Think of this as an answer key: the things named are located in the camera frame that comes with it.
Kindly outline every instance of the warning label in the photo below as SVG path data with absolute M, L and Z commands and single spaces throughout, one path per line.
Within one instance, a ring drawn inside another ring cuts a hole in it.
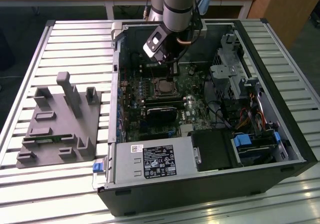
M 144 148 L 143 164 L 146 179 L 177 175 L 172 145 Z

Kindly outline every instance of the aluminum slats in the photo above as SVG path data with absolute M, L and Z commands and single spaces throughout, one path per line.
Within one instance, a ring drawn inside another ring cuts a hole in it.
M 298 177 L 283 180 L 264 194 L 121 218 L 113 217 L 93 190 L 93 162 L 15 168 L 21 140 L 35 106 L 32 97 L 36 87 L 48 85 L 51 93 L 62 93 L 54 82 L 54 75 L 60 69 L 71 73 L 71 82 L 77 84 L 79 92 L 94 86 L 103 93 L 96 155 L 103 157 L 108 153 L 112 51 L 104 45 L 110 41 L 110 24 L 108 20 L 56 22 L 46 46 L 46 52 L 54 48 L 55 53 L 42 57 L 36 77 L 30 80 L 32 87 L 27 90 L 22 112 L 17 114 L 19 120 L 1 163 L 0 223 L 258 223 L 261 220 L 288 223 L 320 218 L 320 164 Z M 258 52 L 263 62 L 271 70 L 286 104 L 320 159 L 320 113 L 313 96 L 280 50 L 270 50 L 275 49 L 275 43 L 271 42 L 272 35 L 263 24 L 257 20 L 243 24 L 253 43 L 260 45 Z M 59 43 L 68 50 L 57 50 L 59 45 L 52 45 Z M 86 50 L 86 47 L 92 50 L 92 56 L 81 55 L 82 48 Z

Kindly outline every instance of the gray carpet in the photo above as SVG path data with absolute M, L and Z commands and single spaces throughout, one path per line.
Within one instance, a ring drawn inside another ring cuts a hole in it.
M 143 7 L 115 8 L 116 19 L 139 18 Z M 0 77 L 21 76 L 26 73 L 38 44 L 45 23 L 49 19 L 81 20 L 106 19 L 104 7 L 42 7 L 40 15 L 35 16 L 30 7 L 0 7 L 0 28 L 15 55 L 16 63 L 10 69 L 0 72 Z M 308 22 L 290 50 L 294 59 L 320 93 L 320 29 Z M 13 101 L 19 90 L 22 78 L 0 78 L 0 130 L 5 123 Z

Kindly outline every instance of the gray plastic peg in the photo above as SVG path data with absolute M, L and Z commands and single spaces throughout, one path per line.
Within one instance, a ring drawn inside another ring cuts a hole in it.
M 76 86 L 72 87 L 70 84 L 70 74 L 68 72 L 59 72 L 56 78 L 56 83 L 62 87 L 67 104 L 71 107 L 74 116 L 76 118 L 81 117 L 80 96 Z

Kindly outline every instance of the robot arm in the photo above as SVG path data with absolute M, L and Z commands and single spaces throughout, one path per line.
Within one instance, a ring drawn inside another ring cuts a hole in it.
M 161 0 L 152 1 L 152 12 L 161 15 Z M 163 0 L 163 23 L 159 25 L 144 44 L 146 54 L 159 63 L 168 60 L 168 55 L 177 56 L 181 51 L 177 34 L 190 24 L 194 0 Z

